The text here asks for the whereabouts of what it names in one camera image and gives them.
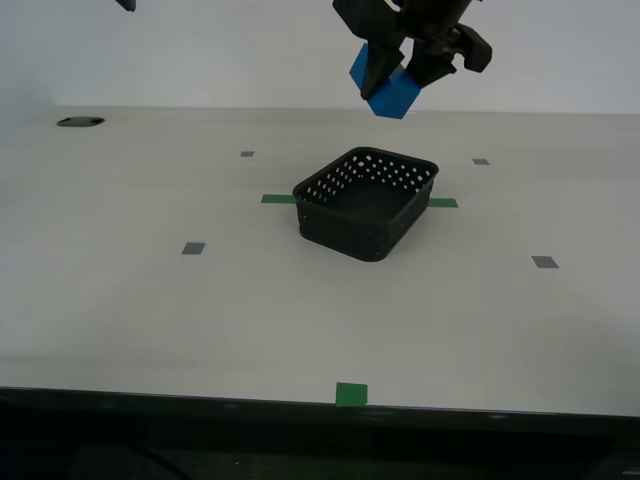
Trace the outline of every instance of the black basket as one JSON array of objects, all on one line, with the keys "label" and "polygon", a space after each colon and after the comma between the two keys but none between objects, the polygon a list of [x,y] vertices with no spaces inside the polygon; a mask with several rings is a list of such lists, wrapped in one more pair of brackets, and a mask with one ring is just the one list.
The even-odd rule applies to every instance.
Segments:
[{"label": "black basket", "polygon": [[300,234],[365,262],[384,259],[429,204],[438,166],[360,147],[293,189]]}]

